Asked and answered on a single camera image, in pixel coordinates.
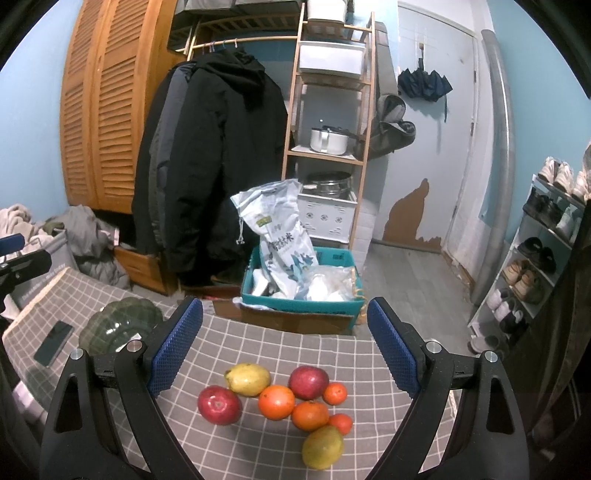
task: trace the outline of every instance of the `clothes hanger rod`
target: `clothes hanger rod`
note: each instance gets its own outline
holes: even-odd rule
[[[247,37],[247,38],[236,38],[235,40],[220,40],[220,41],[213,41],[208,43],[200,43],[199,45],[194,45],[192,50],[196,50],[198,48],[206,48],[209,46],[217,46],[223,45],[225,42],[232,42],[234,44],[237,43],[245,43],[249,41],[267,41],[267,40],[297,40],[297,35],[278,35],[273,37]]]

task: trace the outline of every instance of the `door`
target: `door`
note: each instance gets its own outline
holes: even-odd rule
[[[412,145],[390,155],[374,239],[441,251],[466,169],[474,114],[474,38],[442,21],[400,7],[400,70],[418,67],[446,76],[453,90],[436,103],[411,99],[405,119],[417,127]]]

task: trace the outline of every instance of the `wooden wardrobe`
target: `wooden wardrobe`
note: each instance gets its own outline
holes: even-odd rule
[[[176,0],[84,0],[61,90],[61,161],[71,205],[131,213],[152,97],[168,70],[185,60],[167,50],[175,6]],[[163,278],[150,279],[164,276],[160,259],[116,254],[132,280],[167,290]]]

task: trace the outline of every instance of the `blue gripper pad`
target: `blue gripper pad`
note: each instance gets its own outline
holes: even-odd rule
[[[421,388],[417,378],[417,361],[375,299],[369,302],[368,327],[397,387],[414,398]]]
[[[183,308],[179,306],[175,313]],[[175,313],[169,320],[173,322]],[[185,357],[203,324],[203,305],[193,299],[182,313],[175,327],[168,334],[158,352],[152,358],[148,391],[156,397],[162,390],[168,390],[177,376]]]

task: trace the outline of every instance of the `wooden shelving unit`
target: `wooden shelving unit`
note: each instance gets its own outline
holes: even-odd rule
[[[374,115],[375,99],[375,14],[372,13],[367,26],[358,27],[355,25],[344,25],[331,21],[305,21],[306,5],[302,6],[299,14],[269,14],[251,15],[247,17],[228,17],[212,21],[199,21],[195,24],[186,41],[182,51],[188,60],[196,54],[203,54],[216,46],[238,46],[239,43],[253,41],[295,41],[294,67],[291,75],[291,86],[289,94],[289,108],[287,129],[285,132],[285,144],[283,155],[282,178],[285,179],[287,163],[290,157],[312,158],[352,165],[361,169],[359,189],[356,194],[357,206],[353,219],[353,225],[349,235],[348,247],[351,249],[355,230],[359,217],[359,206],[363,198],[363,187],[365,184],[365,171],[369,152],[369,136],[371,122]],[[260,35],[244,36],[245,33],[254,32],[285,32],[281,35]],[[304,40],[316,41],[347,41],[362,43],[365,46],[364,73],[361,78],[349,78],[332,74],[306,73],[298,70],[300,59],[301,42]],[[298,145],[290,150],[290,134],[298,137],[298,121],[301,109],[301,95],[304,85],[316,85],[343,90],[361,92],[361,108],[358,114],[357,135],[365,134],[365,149],[362,158],[355,158],[354,155],[327,155],[315,152],[307,146]]]

